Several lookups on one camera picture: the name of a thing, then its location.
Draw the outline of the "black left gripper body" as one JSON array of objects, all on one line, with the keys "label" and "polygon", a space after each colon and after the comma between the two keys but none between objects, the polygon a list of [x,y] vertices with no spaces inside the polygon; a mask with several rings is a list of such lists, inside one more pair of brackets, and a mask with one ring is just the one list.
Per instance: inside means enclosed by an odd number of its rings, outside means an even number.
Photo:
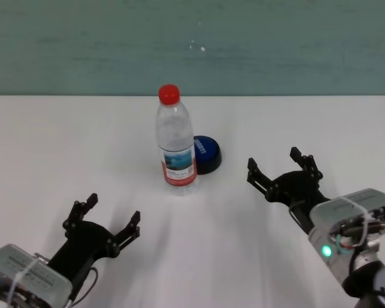
[{"label": "black left gripper body", "polygon": [[90,221],[65,222],[63,227],[67,240],[48,266],[77,289],[97,260],[116,257],[115,240],[106,228]]}]

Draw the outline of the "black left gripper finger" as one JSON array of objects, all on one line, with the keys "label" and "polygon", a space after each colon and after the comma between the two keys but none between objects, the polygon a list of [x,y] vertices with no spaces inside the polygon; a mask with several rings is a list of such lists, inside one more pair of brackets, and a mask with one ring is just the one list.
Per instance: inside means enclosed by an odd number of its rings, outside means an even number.
[{"label": "black left gripper finger", "polygon": [[63,222],[63,228],[65,230],[74,228],[97,203],[98,195],[96,193],[92,193],[84,202],[75,201],[67,219]]},{"label": "black left gripper finger", "polygon": [[109,257],[117,257],[120,252],[140,236],[138,224],[141,213],[136,210],[128,224],[116,235],[107,240],[107,252]]}]

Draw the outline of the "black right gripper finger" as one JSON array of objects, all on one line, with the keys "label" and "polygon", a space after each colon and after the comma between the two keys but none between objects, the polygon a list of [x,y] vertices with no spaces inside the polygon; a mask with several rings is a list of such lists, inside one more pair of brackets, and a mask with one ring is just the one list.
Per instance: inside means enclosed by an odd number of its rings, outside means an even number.
[{"label": "black right gripper finger", "polygon": [[312,155],[303,155],[297,147],[292,147],[290,157],[296,162],[303,171],[317,181],[323,178],[323,174],[318,169],[314,157]]},{"label": "black right gripper finger", "polygon": [[271,201],[273,194],[273,182],[264,175],[253,158],[248,159],[247,182],[261,192],[267,201]]}]

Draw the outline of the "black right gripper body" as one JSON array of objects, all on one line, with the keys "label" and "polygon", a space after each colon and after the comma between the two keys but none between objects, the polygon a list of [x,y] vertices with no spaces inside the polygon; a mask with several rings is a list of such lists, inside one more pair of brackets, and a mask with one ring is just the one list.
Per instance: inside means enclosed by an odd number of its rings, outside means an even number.
[{"label": "black right gripper body", "polygon": [[268,201],[287,205],[290,216],[308,234],[314,227],[310,211],[316,205],[329,201],[319,190],[319,181],[322,178],[320,171],[285,173],[272,182],[271,189],[268,190]]}]

